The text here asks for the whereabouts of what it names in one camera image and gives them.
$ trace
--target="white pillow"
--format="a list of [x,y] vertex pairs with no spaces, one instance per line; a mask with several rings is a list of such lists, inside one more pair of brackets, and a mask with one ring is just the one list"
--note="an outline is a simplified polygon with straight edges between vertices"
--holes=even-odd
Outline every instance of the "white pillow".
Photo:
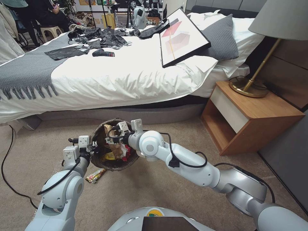
[[[202,14],[190,13],[189,15],[191,15],[191,20],[200,30],[204,30],[214,22],[226,17],[219,14],[218,11]],[[222,60],[216,64],[216,67],[224,70],[228,78],[246,61],[247,57],[264,39],[263,35],[248,30],[253,20],[254,18],[232,18],[232,34],[237,45],[239,57],[232,60]]]

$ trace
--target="gray pillow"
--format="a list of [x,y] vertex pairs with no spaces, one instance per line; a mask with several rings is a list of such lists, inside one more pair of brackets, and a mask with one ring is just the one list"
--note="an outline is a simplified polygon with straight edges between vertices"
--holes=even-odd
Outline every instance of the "gray pillow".
[[212,47],[202,51],[200,55],[210,56],[217,60],[237,58],[238,49],[233,38],[232,29],[232,14],[205,28],[202,33],[211,42]]

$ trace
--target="black pants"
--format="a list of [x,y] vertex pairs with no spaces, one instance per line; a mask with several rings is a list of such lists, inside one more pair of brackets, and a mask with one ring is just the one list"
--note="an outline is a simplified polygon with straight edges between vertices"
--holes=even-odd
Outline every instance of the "black pants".
[[40,43],[39,43],[38,31],[40,29],[34,16],[29,12],[29,7],[10,7],[10,6],[7,7],[18,14],[22,24],[27,29],[34,45],[36,47],[39,47]]
[[64,32],[69,31],[68,20],[65,14],[63,14],[63,12],[61,11],[58,14],[48,12],[44,18],[40,18],[37,20],[43,26],[58,26],[62,28]]

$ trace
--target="white stool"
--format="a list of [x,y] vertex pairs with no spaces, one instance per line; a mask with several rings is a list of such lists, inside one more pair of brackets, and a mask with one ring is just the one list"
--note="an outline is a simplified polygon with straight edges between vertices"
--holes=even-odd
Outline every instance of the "white stool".
[[59,36],[57,31],[59,31],[60,34],[62,34],[62,31],[60,30],[60,28],[58,26],[41,26],[41,32],[42,32],[42,36],[43,36],[45,42],[47,42],[47,39],[46,39],[46,36],[45,36],[45,31],[50,31],[54,38]]

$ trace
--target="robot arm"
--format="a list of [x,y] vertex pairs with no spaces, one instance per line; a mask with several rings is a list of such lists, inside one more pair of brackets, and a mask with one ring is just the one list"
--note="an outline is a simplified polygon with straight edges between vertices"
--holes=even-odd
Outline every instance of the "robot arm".
[[[116,126],[121,135],[118,138],[108,137],[106,141],[129,144],[141,151],[148,161],[160,159],[170,170],[191,182],[225,193],[237,209],[254,218],[258,231],[308,230],[308,223],[295,213],[274,203],[265,203],[267,188],[253,177],[236,168],[219,170],[178,144],[172,143],[170,146],[160,133],[143,131],[140,119],[131,123],[133,133],[128,130],[126,122],[121,122]],[[83,177],[90,163],[90,136],[80,136],[73,142],[79,146],[69,146],[63,150],[64,170],[44,184],[42,200],[27,231],[74,230],[74,214],[83,191]]]
[[83,177],[90,164],[90,136],[79,136],[73,143],[79,146],[68,146],[63,150],[64,170],[54,174],[38,193],[42,194],[42,199],[26,231],[74,230],[74,215],[83,191]]
[[[132,120],[133,135],[128,137],[128,144],[142,152],[148,161],[162,160],[173,172],[199,185],[208,186],[219,193],[225,193],[227,199],[242,213],[254,218],[258,231],[272,230],[308,230],[308,223],[295,213],[274,203],[265,203],[267,188],[259,181],[242,171],[232,168],[219,170],[205,159],[178,144],[166,143],[160,133],[143,131],[141,120]],[[171,167],[173,154],[183,163]]]

